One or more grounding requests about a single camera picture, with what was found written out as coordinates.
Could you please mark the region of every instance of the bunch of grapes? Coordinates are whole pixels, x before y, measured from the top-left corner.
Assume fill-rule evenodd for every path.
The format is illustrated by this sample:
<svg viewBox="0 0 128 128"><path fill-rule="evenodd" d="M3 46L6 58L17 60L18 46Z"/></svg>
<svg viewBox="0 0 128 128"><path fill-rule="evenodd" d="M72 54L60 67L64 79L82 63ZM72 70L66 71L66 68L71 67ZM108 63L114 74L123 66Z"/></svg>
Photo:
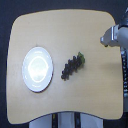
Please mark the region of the bunch of grapes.
<svg viewBox="0 0 128 128"><path fill-rule="evenodd" d="M72 60L69 59L68 63L65 64L65 68L62 71L61 78L64 80L69 79L69 75L71 75L73 71L77 71L77 69L84 63L85 63L84 56L79 52L77 57L73 56L73 59Z"/></svg>

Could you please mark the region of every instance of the white plate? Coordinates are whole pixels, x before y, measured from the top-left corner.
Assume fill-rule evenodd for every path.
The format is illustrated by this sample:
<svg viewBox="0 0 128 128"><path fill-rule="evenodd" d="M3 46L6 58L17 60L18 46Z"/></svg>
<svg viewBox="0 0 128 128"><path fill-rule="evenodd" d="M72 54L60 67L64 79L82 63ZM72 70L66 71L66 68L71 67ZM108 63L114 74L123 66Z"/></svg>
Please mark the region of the white plate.
<svg viewBox="0 0 128 128"><path fill-rule="evenodd" d="M30 90L34 92L44 90L51 81L52 73L52 59L44 48L35 47L27 53L22 66L22 75Z"/></svg>

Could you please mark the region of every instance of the dark floor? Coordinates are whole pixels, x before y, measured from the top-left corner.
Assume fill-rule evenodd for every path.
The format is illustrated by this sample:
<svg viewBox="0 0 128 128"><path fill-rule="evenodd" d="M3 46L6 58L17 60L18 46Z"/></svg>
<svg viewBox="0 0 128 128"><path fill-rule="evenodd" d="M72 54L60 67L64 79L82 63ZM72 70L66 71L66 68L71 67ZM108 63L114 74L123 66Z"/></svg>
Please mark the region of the dark floor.
<svg viewBox="0 0 128 128"><path fill-rule="evenodd" d="M11 27L18 16L52 9L91 9L107 11L119 23L127 5L128 0L0 0L0 128L28 127L10 125L6 110L7 51ZM104 121L105 128L126 128L126 115L119 121Z"/></svg>

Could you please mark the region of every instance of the beige table surface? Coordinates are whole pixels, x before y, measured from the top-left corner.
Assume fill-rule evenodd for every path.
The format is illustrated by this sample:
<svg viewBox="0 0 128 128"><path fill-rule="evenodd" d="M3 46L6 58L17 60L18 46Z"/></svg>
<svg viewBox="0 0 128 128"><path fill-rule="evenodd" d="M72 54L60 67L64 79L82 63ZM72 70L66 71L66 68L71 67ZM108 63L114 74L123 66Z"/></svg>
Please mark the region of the beige table surface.
<svg viewBox="0 0 128 128"><path fill-rule="evenodd" d="M12 124L62 111L78 111L105 119L123 113L120 48L105 48L100 37L114 19L89 10L44 11L19 17L13 24L7 61L7 115ZM54 65L53 78L41 93L30 91L22 78L28 51L45 48ZM68 59L78 52L86 62L69 80L61 79Z"/></svg>

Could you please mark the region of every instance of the wooden tabletop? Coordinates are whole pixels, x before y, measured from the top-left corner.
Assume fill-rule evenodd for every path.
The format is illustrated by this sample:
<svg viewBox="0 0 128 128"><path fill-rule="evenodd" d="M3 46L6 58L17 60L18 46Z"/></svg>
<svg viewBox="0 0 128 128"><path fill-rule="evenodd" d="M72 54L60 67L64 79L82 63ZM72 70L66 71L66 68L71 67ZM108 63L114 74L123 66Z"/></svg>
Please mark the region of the wooden tabletop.
<svg viewBox="0 0 128 128"><path fill-rule="evenodd" d="M12 124L62 111L119 119L123 113L120 48L105 48L100 37L114 19L106 12L55 10L20 16L13 24L7 61L7 115ZM48 88L30 91L22 77L24 57L32 48L45 48L54 72ZM68 59L81 52L84 67L69 80L61 79Z"/></svg>

